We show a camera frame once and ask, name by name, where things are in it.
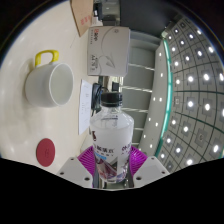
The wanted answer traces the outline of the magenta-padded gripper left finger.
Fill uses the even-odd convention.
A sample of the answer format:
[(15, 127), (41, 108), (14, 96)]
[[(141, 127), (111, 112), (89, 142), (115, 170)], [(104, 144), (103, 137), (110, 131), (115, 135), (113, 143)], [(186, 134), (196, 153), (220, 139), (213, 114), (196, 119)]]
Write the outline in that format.
[(88, 147), (77, 157), (70, 157), (57, 175), (81, 187), (92, 188), (95, 175), (93, 147)]

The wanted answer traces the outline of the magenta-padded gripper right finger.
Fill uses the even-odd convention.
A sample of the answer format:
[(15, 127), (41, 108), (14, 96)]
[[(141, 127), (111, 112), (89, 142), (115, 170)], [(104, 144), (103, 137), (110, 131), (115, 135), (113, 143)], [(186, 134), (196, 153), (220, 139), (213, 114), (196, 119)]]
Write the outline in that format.
[(129, 156), (128, 184), (130, 188), (140, 188), (167, 176), (169, 172), (155, 157), (147, 157), (134, 146)]

